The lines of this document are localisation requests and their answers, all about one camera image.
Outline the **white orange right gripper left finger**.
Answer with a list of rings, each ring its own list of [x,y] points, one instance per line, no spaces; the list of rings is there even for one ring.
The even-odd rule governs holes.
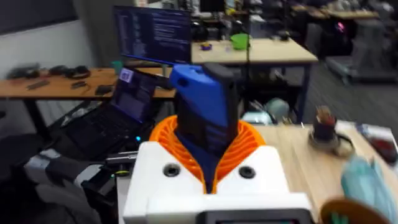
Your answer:
[[[139,146],[125,196],[125,223],[196,222],[206,192],[203,172],[176,128],[177,116],[169,116]]]

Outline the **white orange right gripper right finger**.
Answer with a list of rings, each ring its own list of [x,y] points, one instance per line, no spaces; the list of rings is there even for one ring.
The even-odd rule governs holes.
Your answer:
[[[288,192],[277,149],[266,146],[257,129],[238,122],[238,135],[219,161],[213,181],[215,194]]]

